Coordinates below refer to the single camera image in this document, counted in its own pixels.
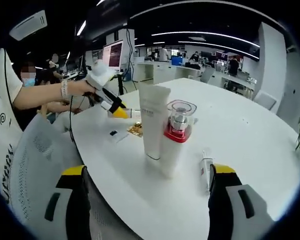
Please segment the person's arm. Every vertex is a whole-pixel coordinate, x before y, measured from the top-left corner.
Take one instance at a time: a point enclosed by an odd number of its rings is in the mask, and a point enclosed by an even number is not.
[[[57,71],[53,72],[53,76],[55,76],[57,79],[60,79],[60,80],[62,80],[64,78],[61,74],[57,73]]]
[[[85,80],[69,81],[68,94],[82,96],[85,93],[95,93],[95,88]],[[43,104],[62,100],[61,83],[22,87],[13,101],[13,106],[19,110],[39,107]]]
[[[61,105],[58,102],[49,102],[47,104],[48,111],[52,113],[63,113],[66,111],[70,111],[70,105]],[[79,104],[72,105],[71,111],[75,111],[80,107]]]

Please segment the white partition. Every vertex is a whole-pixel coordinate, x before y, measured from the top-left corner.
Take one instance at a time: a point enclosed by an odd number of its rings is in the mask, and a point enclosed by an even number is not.
[[[273,96],[277,102],[271,112],[277,113],[284,95],[287,53],[285,38],[282,33],[273,27],[261,23],[259,28],[260,56],[254,96],[261,90]]]

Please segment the small black item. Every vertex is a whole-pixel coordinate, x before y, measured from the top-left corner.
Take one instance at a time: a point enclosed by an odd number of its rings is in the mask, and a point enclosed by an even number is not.
[[[48,206],[46,207],[44,218],[50,222],[52,222],[54,220],[55,209],[56,209],[56,205],[59,200],[59,197],[60,197],[60,193],[55,192],[51,196]]]
[[[110,135],[111,136],[114,136],[114,135],[116,135],[118,132],[117,131],[112,131],[112,132],[110,132]]]

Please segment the computer monitor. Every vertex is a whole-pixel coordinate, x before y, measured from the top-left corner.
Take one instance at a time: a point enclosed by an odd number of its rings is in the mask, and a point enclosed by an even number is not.
[[[209,58],[211,56],[211,52],[201,51],[202,58]]]
[[[123,43],[120,40],[103,47],[102,61],[115,70],[120,70],[121,67]]]

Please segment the black clothing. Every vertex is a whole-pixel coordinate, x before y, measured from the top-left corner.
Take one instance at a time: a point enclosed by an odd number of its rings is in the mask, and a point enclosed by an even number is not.
[[[230,60],[229,62],[230,68],[229,68],[229,74],[233,76],[237,76],[238,74],[238,68],[239,68],[239,63],[237,60]]]
[[[189,60],[194,60],[195,62],[199,62],[199,55],[193,54]]]

